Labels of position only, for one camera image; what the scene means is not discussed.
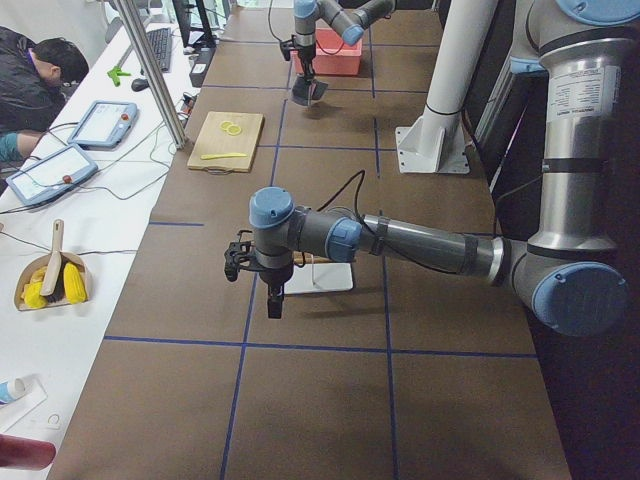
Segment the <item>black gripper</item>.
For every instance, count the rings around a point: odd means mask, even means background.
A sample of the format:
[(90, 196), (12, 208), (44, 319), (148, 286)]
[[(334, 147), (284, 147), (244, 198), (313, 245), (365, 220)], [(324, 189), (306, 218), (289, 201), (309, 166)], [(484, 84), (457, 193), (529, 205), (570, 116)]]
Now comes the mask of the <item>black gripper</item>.
[(298, 58), (302, 67), (302, 75), (305, 80), (315, 79), (315, 71), (313, 68), (313, 60), (315, 57), (315, 48), (300, 48), (298, 50)]

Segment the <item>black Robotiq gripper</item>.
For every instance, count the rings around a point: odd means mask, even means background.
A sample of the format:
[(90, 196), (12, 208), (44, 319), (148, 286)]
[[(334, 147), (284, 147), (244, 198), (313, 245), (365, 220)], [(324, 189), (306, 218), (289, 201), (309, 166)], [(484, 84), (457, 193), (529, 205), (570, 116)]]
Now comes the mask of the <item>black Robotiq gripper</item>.
[(267, 285), (268, 300), (267, 310), (269, 319), (281, 319), (284, 285), (290, 280), (293, 275), (292, 267), (282, 268), (267, 268), (259, 273), (260, 279)]

